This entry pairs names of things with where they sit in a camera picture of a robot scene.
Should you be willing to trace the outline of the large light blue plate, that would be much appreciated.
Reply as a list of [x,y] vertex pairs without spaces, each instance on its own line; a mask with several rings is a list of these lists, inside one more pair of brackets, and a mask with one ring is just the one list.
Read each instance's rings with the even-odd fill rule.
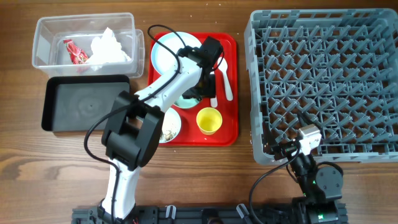
[[[183,43],[190,47],[201,47],[201,42],[195,36],[186,32],[177,32],[177,34],[182,40],[171,32],[163,35],[159,39],[159,42],[168,47],[174,54],[176,54],[179,49],[184,48]],[[150,57],[153,68],[160,75],[174,72],[177,68],[177,60],[175,57],[158,43],[154,44]]]

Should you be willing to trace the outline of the white plastic fork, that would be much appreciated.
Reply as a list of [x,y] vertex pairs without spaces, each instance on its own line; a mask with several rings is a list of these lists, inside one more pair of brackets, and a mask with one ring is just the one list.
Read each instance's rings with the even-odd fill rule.
[[218,106],[218,101],[216,96],[210,99],[210,104],[212,108],[216,108]]

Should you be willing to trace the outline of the small green bowl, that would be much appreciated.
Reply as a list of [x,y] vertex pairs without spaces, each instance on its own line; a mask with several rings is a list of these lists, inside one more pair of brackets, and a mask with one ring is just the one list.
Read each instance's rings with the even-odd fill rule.
[[186,110],[195,107],[199,102],[200,101],[196,98],[185,99],[183,96],[180,96],[179,99],[175,101],[174,106]]

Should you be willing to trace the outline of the yellow plastic cup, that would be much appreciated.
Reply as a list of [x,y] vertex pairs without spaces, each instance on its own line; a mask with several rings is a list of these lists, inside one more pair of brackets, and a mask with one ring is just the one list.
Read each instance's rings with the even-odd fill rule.
[[220,129],[223,123],[223,117],[217,109],[207,107],[198,112],[196,122],[203,134],[212,135]]

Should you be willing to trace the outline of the white paper napkin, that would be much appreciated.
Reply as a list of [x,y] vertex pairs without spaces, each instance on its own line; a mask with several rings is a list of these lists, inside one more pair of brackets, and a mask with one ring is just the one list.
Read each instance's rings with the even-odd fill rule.
[[85,62],[91,69],[97,71],[105,63],[128,62],[131,57],[122,50],[121,44],[115,38],[114,32],[107,27],[101,37],[95,37],[91,42],[92,56]]

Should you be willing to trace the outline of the red snack wrapper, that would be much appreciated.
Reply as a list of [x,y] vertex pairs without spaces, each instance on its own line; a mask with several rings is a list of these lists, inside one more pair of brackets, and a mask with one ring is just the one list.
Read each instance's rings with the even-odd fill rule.
[[77,47],[71,39],[65,39],[63,43],[69,53],[72,64],[84,64],[88,60],[87,54]]

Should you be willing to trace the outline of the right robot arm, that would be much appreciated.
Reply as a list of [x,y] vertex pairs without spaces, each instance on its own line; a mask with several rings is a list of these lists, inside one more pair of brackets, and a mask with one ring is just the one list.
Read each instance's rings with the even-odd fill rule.
[[270,131],[264,139],[275,160],[287,159],[284,167],[303,196],[267,211],[274,212],[275,221],[281,223],[347,223],[345,204],[338,202],[342,198],[343,169],[333,162],[315,161],[311,151],[320,145],[321,128],[303,113],[297,116],[302,127],[295,139],[277,143]]

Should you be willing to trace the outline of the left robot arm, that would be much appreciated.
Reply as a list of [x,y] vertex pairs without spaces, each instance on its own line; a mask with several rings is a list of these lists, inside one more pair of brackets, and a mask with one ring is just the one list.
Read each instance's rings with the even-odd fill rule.
[[126,223],[136,207],[141,169],[159,146],[165,114],[180,98],[211,98],[215,78],[210,75],[223,53],[221,42],[207,37],[199,47],[186,45],[172,52],[177,66],[133,95],[123,91],[110,113],[100,119],[106,126],[101,142],[110,165],[108,191],[99,205],[106,223]]

